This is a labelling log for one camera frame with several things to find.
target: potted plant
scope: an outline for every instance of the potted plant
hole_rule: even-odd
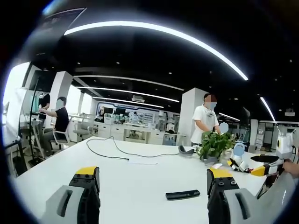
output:
[[[232,148],[235,141],[230,133],[219,135],[217,132],[204,132],[202,134],[202,146],[197,147],[196,152],[201,160],[207,159],[209,162],[218,161],[221,153]]]

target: ceiling light strip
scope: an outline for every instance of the ceiling light strip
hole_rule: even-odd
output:
[[[231,118],[231,119],[233,119],[233,120],[236,120],[236,121],[240,121],[239,119],[237,119],[237,118],[233,118],[233,117],[231,117],[231,116],[228,116],[228,115],[226,115],[226,114],[223,114],[223,113],[219,113],[221,116],[223,116],[223,117],[227,117],[227,118]]]
[[[203,43],[202,41],[191,37],[187,34],[184,34],[182,32],[176,31],[174,29],[170,29],[167,27],[162,27],[159,25],[155,24],[150,24],[150,23],[145,23],[145,22],[135,22],[135,21],[106,21],[106,22],[96,22],[96,23],[91,23],[91,24],[86,24],[83,26],[75,27],[72,29],[67,30],[64,35],[68,35],[71,33],[75,33],[81,30],[85,29],[91,29],[91,28],[98,28],[98,27],[111,27],[111,26],[126,26],[126,27],[139,27],[139,28],[147,28],[147,29],[153,29],[157,31],[161,31],[164,33],[168,33],[177,37],[180,37],[184,40],[190,41],[207,51],[211,52],[218,58],[220,58],[223,62],[225,62],[228,66],[230,66],[233,70],[235,70],[245,81],[248,80],[247,76],[237,67],[235,64],[233,64],[230,60],[228,60],[223,54],[220,52],[216,51],[214,48],[210,47],[209,45]]]
[[[276,122],[276,120],[275,120],[275,118],[274,118],[274,116],[273,116],[273,113],[272,113],[272,111],[270,110],[270,108],[269,108],[269,106],[268,106],[266,100],[265,100],[263,97],[260,97],[260,99],[261,99],[261,101],[263,102],[264,106],[267,108],[269,114],[270,114],[271,117],[272,117],[272,120],[273,120],[274,122]]]
[[[166,85],[163,83],[157,83],[157,82],[152,82],[149,80],[144,80],[144,79],[138,79],[138,78],[129,78],[129,77],[121,77],[121,76],[103,76],[103,75],[79,75],[79,76],[74,76],[74,77],[98,77],[98,78],[118,78],[118,79],[126,79],[126,80],[133,80],[133,81],[138,81],[138,82],[144,82],[144,83],[151,83],[151,84],[155,84],[155,85],[162,85],[162,86],[166,86],[169,88],[173,88],[176,90],[181,90],[184,91],[184,89],[182,88],[178,88],[172,85]]]
[[[144,96],[148,96],[148,97],[156,97],[156,98],[160,98],[160,99],[166,99],[166,100],[170,100],[170,101],[179,103],[179,101],[176,100],[176,99],[170,99],[170,98],[166,98],[166,97],[160,97],[160,96],[151,95],[151,94],[147,94],[147,93],[133,92],[133,91],[128,91],[128,90],[117,90],[117,89],[109,89],[109,88],[101,88],[101,87],[85,87],[85,86],[84,87],[77,87],[77,88],[78,89],[94,89],[94,90],[127,92],[127,93],[132,93],[132,94],[144,95]]]
[[[96,99],[106,99],[106,100],[112,100],[112,101],[120,101],[120,102],[125,102],[125,103],[132,103],[132,104],[141,104],[141,105],[146,105],[146,106],[154,106],[158,108],[164,108],[163,106],[158,106],[158,105],[153,105],[153,104],[145,104],[145,103],[139,103],[139,102],[134,102],[134,101],[129,101],[129,100],[122,100],[122,99],[111,99],[111,98],[105,98],[105,97],[93,97]]]

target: green leaves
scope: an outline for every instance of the green leaves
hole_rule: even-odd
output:
[[[235,144],[230,133],[219,135],[218,133],[204,132],[202,134],[202,147],[197,150],[200,158],[207,159],[211,157],[219,157],[220,154]]]

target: hair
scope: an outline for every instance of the hair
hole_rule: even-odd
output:
[[[66,98],[65,97],[58,97],[57,100],[61,100],[64,103],[64,105],[66,105]]]
[[[206,93],[206,94],[204,95],[204,101],[205,101],[205,98],[207,98],[209,95],[210,95],[210,93]]]

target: face mask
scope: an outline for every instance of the face mask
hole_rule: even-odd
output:
[[[61,109],[61,108],[63,108],[63,107],[64,107],[63,102],[62,102],[61,100],[58,100],[58,101],[56,102],[56,110],[59,110],[59,109]]]
[[[217,103],[216,102],[208,102],[206,103],[207,108],[209,109],[214,109],[216,107]]]

